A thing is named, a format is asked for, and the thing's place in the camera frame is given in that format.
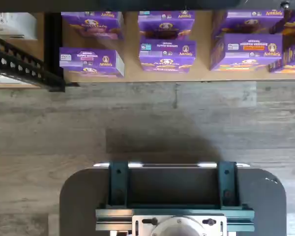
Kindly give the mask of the flat gripper finger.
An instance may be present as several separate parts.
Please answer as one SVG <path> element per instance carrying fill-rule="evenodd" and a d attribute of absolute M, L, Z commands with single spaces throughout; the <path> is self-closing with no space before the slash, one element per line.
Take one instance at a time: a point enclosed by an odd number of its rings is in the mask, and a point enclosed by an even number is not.
<path fill-rule="evenodd" d="M 109 199 L 112 208 L 127 208 L 129 187 L 129 166 L 125 161 L 113 161 L 109 166 Z"/>
<path fill-rule="evenodd" d="M 218 162 L 217 178 L 221 209 L 240 209 L 236 162 Z"/>

